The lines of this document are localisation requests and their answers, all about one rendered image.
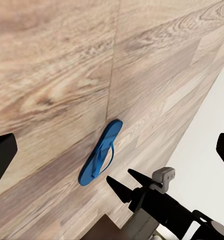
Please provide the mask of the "sandal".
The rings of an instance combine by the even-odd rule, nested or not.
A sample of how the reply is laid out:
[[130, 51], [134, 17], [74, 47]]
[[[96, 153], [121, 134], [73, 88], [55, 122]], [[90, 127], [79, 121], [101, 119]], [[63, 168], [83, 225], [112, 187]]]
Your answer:
[[123, 121], [117, 119], [111, 122], [111, 124], [105, 130], [105, 133], [101, 137], [99, 144], [80, 174], [79, 184], [81, 186], [88, 185], [92, 180], [99, 176], [100, 169], [106, 159], [110, 147], [112, 147], [112, 156], [114, 157], [113, 143], [120, 133], [122, 125]]

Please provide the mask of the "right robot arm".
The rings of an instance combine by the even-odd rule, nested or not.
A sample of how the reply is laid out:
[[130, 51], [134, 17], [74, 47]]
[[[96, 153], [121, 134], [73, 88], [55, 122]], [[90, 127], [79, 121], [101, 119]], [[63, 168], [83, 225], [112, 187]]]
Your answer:
[[[175, 178], [173, 167], [164, 167], [147, 177], [133, 169], [128, 172], [140, 183], [141, 188], [129, 189], [120, 182], [106, 177], [106, 182], [115, 191], [123, 203], [130, 203], [129, 209], [133, 212], [143, 208], [161, 225], [182, 240], [193, 221], [201, 226], [191, 240], [224, 240], [224, 226], [204, 215], [198, 210], [190, 212], [177, 200], [167, 194], [169, 182]], [[206, 220], [203, 222], [200, 218]]]

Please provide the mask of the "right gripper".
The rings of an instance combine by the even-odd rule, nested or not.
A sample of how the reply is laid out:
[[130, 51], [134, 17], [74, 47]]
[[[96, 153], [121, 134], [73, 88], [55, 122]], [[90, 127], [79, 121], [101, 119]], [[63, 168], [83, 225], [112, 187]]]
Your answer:
[[[179, 202], [169, 196], [167, 193], [161, 194], [157, 190], [152, 190], [149, 186], [154, 183], [151, 178], [143, 175], [133, 169], [128, 172], [140, 183], [141, 188], [129, 189], [120, 182], [106, 177], [106, 182], [115, 191], [123, 203], [130, 203], [129, 209], [133, 212], [143, 208], [148, 214], [156, 219], [161, 225], [166, 226], [169, 217], [177, 207]], [[152, 182], [151, 182], [152, 181]]]

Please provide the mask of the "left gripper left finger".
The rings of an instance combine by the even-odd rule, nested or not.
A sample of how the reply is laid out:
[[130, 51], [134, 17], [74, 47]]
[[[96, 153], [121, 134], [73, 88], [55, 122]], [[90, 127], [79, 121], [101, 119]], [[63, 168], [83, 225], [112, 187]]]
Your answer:
[[13, 133], [0, 136], [0, 180], [17, 152], [17, 142]]

